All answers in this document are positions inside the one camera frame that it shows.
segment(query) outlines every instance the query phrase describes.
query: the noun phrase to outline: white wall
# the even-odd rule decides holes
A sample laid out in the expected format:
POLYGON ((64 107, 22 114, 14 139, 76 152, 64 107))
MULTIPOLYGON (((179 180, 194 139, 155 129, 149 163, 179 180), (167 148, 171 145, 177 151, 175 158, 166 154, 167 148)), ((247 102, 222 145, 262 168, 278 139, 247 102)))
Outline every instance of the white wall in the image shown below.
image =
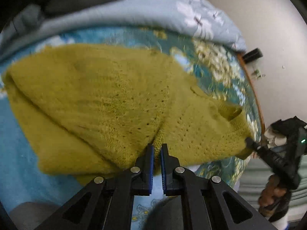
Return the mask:
POLYGON ((239 27, 248 51, 264 55, 256 67, 266 76, 254 87, 266 126, 295 115, 307 122, 307 25, 290 0, 209 1, 239 27))

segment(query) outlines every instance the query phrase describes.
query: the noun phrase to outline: floral blanket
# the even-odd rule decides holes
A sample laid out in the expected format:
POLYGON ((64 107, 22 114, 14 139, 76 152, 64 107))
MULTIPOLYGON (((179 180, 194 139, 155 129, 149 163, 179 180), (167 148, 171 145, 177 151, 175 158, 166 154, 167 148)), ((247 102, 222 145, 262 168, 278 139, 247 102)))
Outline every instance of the floral blanket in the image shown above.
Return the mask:
MULTIPOLYGON (((94 27, 53 36, 20 50, 0 64, 0 73, 20 58, 43 48, 63 44, 96 43, 128 48, 155 48, 173 56, 199 87, 215 99, 240 104, 254 134, 260 137, 260 121, 255 96, 236 55, 228 48, 174 32, 136 27, 94 27)), ((81 189, 71 176, 50 176, 37 168, 37 158, 23 135, 0 79, 0 200, 9 212, 20 203, 40 201, 64 204, 81 189)), ((202 177, 219 175, 230 186, 241 176, 247 160, 230 157, 191 167, 202 177)), ((163 199, 161 176, 155 176, 153 194, 136 196, 131 229, 142 229, 153 206, 163 199)))

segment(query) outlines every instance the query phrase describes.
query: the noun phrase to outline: white sleeve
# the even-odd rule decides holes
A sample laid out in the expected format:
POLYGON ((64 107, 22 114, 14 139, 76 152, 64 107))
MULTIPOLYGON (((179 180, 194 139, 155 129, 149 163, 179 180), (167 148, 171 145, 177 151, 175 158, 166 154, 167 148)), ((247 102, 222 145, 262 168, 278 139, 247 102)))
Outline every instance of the white sleeve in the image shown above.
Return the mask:
POLYGON ((286 214, 281 219, 272 222, 273 226, 275 226, 278 230, 285 230, 288 227, 288 214, 286 214))

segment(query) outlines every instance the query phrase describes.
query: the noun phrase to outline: yellow knit sweater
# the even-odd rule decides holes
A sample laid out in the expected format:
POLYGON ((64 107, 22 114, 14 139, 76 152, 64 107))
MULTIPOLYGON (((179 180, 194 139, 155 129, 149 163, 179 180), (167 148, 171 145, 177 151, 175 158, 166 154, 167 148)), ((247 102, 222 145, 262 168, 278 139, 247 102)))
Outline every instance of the yellow knit sweater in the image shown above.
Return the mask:
POLYGON ((66 45, 20 60, 3 80, 40 170, 83 182, 131 167, 148 143, 156 158, 167 143, 187 166, 236 155, 250 136, 239 106, 205 95, 154 50, 66 45))

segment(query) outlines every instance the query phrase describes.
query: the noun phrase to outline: light blue bedsheet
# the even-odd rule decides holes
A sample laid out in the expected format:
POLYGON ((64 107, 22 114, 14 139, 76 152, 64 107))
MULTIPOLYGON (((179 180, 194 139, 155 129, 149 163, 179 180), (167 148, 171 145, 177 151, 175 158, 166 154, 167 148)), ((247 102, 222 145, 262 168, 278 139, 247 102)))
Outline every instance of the light blue bedsheet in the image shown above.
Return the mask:
POLYGON ((224 44, 235 51, 246 50, 240 30, 207 0, 119 0, 46 20, 37 30, 8 44, 0 34, 0 60, 47 37, 102 25, 161 27, 224 44))

